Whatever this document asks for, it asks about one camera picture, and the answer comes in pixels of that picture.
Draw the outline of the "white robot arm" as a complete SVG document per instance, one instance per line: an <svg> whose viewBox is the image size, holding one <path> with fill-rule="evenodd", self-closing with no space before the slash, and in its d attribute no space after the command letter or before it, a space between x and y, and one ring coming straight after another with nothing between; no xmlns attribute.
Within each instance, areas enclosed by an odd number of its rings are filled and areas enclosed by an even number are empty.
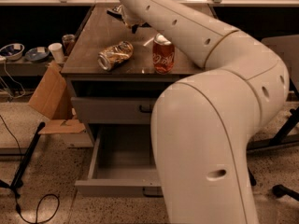
<svg viewBox="0 0 299 224"><path fill-rule="evenodd" d="M259 224L247 144L283 107L285 63L225 22L171 0L120 0L201 68L168 87L151 142L170 222Z"/></svg>

